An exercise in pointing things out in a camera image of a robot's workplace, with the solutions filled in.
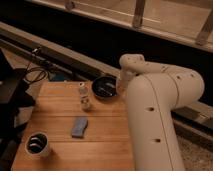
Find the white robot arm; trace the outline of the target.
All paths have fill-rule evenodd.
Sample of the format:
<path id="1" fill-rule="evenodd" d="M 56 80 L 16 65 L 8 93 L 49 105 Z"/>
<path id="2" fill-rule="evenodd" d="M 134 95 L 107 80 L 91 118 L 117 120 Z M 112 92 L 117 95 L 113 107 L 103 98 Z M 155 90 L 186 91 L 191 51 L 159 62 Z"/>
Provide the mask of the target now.
<path id="1" fill-rule="evenodd" d="M 124 54 L 117 92 L 126 102 L 136 171 L 185 171 L 171 111 L 197 101 L 204 80 L 195 70 Z"/>

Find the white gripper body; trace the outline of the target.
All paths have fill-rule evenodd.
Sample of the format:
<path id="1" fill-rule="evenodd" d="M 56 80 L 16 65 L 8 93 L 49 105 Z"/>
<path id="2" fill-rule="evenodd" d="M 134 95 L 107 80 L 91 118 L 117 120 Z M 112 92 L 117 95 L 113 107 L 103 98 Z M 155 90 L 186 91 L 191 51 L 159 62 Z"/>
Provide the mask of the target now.
<path id="1" fill-rule="evenodd" d="M 122 70 L 116 80 L 116 88 L 118 91 L 124 91 L 131 79 L 131 73 L 129 71 Z"/>

